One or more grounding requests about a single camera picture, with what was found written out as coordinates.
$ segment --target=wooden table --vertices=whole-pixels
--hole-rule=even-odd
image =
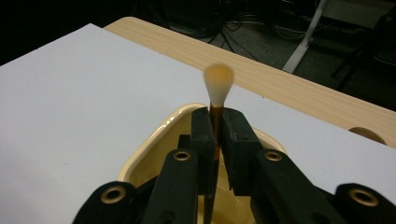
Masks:
[[[227,63],[235,71],[236,85],[346,130],[369,129],[396,148],[394,111],[136,18],[120,19],[105,29],[200,70]]]

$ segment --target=white table surface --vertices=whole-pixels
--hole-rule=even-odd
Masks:
[[[71,223],[174,109],[208,101],[201,71],[93,25],[1,66],[0,222]],[[396,203],[395,149],[236,86],[226,106],[318,187],[360,183]]]

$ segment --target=cream-colored tray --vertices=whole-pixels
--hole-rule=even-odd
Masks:
[[[158,175],[166,154],[177,148],[179,135],[191,133],[191,112],[204,106],[207,105],[188,104],[176,109],[125,162],[120,170],[118,180],[129,182],[138,187]],[[253,128],[253,130],[264,147],[286,153],[285,148],[274,138],[257,129]],[[202,223],[202,214],[203,197],[199,196],[198,223]],[[212,223],[254,223],[249,197],[235,197],[229,190],[228,177],[221,156]]]

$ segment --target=dark floor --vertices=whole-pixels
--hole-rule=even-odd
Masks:
[[[0,64],[87,23],[103,27],[121,17],[134,15],[165,27],[170,25],[174,30],[200,37],[200,40],[214,46],[281,69],[303,39],[314,10],[307,10],[307,6],[300,6],[304,8],[301,10],[298,7],[271,5],[269,2],[272,0],[266,0],[265,4],[253,1],[235,5],[233,13],[227,14],[226,22],[222,23],[220,29],[215,29],[214,33],[200,30],[199,36],[194,33],[196,29],[190,29],[189,25],[186,28],[181,27],[178,21],[174,24],[163,20],[163,8],[155,0],[138,5],[136,1],[125,0],[1,3]],[[369,32],[353,24],[321,19],[313,35],[314,40],[294,75],[335,89],[346,70],[337,78],[330,77],[331,73]],[[356,72],[343,92],[396,111],[395,84],[396,73],[379,73],[375,67],[364,68]]]

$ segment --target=black cable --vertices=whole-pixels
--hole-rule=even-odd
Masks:
[[[221,43],[221,46],[220,46],[221,49],[224,47],[224,44],[225,44],[225,40],[223,40],[223,42]]]
[[[233,47],[231,47],[230,42],[229,42],[228,39],[227,39],[227,36],[226,36],[223,32],[221,32],[221,36],[224,38],[224,41],[225,41],[225,43],[227,44],[227,46],[230,48],[230,50],[231,50],[233,53],[235,53],[235,51],[233,50]]]
[[[257,62],[259,61],[250,51],[248,51],[247,49],[245,49],[242,45],[240,45],[238,42],[236,42],[236,40],[233,39],[233,37],[226,31],[224,30],[224,32],[231,38],[231,40],[239,47],[241,47],[244,51],[246,51],[254,60],[256,60]]]
[[[219,27],[212,27],[212,28],[208,28],[208,29],[199,29],[197,30],[197,32],[195,33],[184,33],[182,31],[175,31],[180,33],[181,35],[186,35],[188,37],[194,38],[194,39],[204,39],[204,38],[208,38],[211,36],[214,36],[216,38],[216,36],[218,35],[219,31],[221,30],[221,26]]]
[[[231,28],[227,25],[227,22],[224,22],[224,26],[225,26],[229,31],[231,31],[231,32],[237,31],[237,30],[242,26],[242,20],[241,20],[241,18],[240,18],[239,16],[237,16],[236,20],[237,20],[236,28],[231,29]]]
[[[216,37],[218,37],[218,35],[219,35],[219,33],[213,35],[213,37],[209,41],[207,41],[207,43],[208,44],[212,43],[216,39]]]

